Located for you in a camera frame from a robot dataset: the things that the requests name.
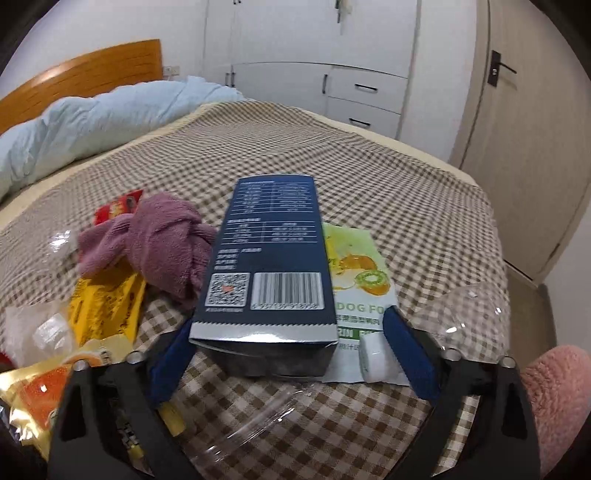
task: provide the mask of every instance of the barcode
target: barcode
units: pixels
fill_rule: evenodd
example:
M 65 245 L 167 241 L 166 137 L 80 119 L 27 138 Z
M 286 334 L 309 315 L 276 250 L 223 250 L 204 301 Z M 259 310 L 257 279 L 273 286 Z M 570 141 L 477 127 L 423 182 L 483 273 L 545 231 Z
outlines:
M 255 273 L 251 310 L 322 310 L 319 272 Z

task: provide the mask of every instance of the drawer handle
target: drawer handle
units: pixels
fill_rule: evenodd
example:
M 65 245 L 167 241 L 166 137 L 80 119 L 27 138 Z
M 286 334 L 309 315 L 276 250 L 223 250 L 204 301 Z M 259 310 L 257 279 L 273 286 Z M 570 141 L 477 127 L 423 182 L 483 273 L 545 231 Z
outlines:
M 378 93 L 376 87 L 368 87 L 367 85 L 361 85 L 360 83 L 355 83 L 355 88 L 365 88 L 366 90 L 371 90 L 373 93 Z
M 359 124 L 362 128 L 369 128 L 371 127 L 371 124 L 367 123 L 367 122 L 362 122 L 361 120 L 356 120 L 355 118 L 349 118 L 349 123 L 350 124 Z

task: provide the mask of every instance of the floor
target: floor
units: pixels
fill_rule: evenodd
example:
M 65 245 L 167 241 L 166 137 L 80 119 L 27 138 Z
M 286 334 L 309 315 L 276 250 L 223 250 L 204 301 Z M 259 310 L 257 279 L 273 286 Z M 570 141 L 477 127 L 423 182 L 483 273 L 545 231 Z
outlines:
M 521 277 L 508 271 L 511 300 L 510 354 L 520 368 L 556 346 L 556 332 L 547 289 L 532 288 Z

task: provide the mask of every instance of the small white bottle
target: small white bottle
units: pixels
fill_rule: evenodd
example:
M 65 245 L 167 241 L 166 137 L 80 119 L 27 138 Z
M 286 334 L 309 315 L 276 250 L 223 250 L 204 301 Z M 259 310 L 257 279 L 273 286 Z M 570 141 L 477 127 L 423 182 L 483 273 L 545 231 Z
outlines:
M 359 363 L 363 381 L 366 383 L 384 382 L 408 385 L 408 381 L 401 382 L 400 377 L 404 377 L 404 380 L 406 378 L 383 332 L 368 333 L 361 337 Z

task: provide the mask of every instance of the screw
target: screw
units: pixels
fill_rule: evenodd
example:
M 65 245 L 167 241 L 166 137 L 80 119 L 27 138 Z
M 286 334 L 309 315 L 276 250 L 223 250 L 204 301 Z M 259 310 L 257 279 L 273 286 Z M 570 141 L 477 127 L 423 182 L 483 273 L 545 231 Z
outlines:
M 517 366 L 517 362 L 512 359 L 510 356 L 504 356 L 501 358 L 501 366 L 505 368 L 515 368 Z
M 125 361 L 132 365 L 138 364 L 142 360 L 144 360 L 144 354 L 138 350 L 131 352 L 127 357 L 125 357 Z
M 450 362 L 457 362 L 462 359 L 462 354 L 455 348 L 448 348 L 441 355 L 445 360 L 449 360 Z
M 90 367 L 90 365 L 86 360 L 78 360 L 74 362 L 74 365 L 72 365 L 72 368 L 75 372 L 82 372 L 83 370 L 86 370 L 88 367 Z

